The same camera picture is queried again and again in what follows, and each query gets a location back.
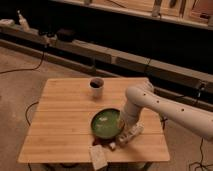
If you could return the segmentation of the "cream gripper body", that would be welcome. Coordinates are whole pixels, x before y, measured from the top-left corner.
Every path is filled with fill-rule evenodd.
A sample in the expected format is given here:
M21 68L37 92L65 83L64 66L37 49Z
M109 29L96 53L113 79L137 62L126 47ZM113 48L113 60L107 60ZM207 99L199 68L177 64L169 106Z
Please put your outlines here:
M125 134L134 134L137 129L137 120L131 116L120 115L118 127L122 128Z

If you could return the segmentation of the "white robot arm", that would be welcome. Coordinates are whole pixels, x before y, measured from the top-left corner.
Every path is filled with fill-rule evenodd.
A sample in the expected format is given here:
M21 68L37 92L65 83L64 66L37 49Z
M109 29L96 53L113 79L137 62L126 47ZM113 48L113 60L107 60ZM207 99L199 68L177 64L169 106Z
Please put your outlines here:
M213 112L160 97L147 81L125 90L126 102L120 111L120 124L132 127L140 118L143 108L155 111L176 122L196 135L213 141Z

